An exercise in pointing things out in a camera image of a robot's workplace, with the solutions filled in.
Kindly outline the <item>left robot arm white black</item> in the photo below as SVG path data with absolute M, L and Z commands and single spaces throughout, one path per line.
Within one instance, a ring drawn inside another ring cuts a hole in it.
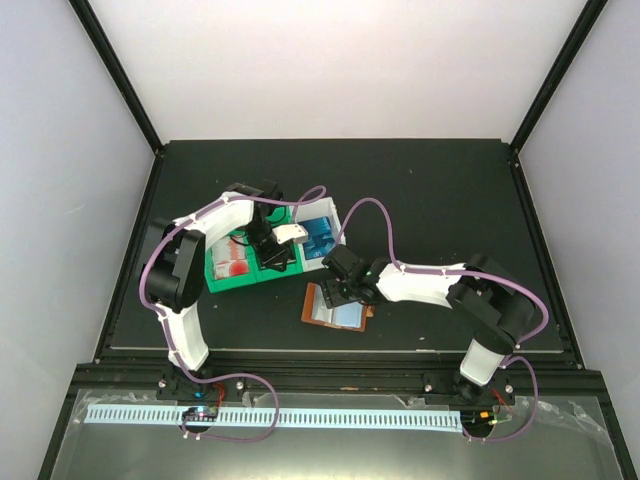
M 295 259 L 293 242 L 276 237 L 269 217 L 287 207 L 273 181 L 257 187 L 234 183 L 210 204 L 171 221 L 156 220 L 147 229 L 139 299 L 156 314 L 169 360 L 184 369 L 179 386 L 193 399 L 207 397 L 215 384 L 213 372 L 203 367 L 209 347 L 197 306 L 206 286 L 206 254 L 216 242 L 241 231 L 260 267 L 285 272 Z

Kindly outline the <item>brown leather card holder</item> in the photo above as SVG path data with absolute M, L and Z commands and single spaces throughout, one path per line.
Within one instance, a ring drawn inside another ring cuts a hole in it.
M 375 313 L 373 306 L 349 303 L 335 308 L 326 305 L 320 286 L 308 283 L 305 291 L 301 321 L 305 324 L 337 330 L 364 332 L 366 323 Z

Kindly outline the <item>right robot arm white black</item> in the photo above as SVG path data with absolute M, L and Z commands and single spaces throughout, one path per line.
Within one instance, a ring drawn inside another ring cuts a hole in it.
M 372 263 L 345 245 L 322 261 L 332 277 L 320 283 L 331 309 L 351 303 L 366 306 L 416 302 L 450 310 L 472 329 L 473 337 L 452 380 L 465 404 L 479 402 L 491 390 L 496 370 L 511 355 L 532 324 L 538 306 L 505 271 L 484 255 L 444 267 Z

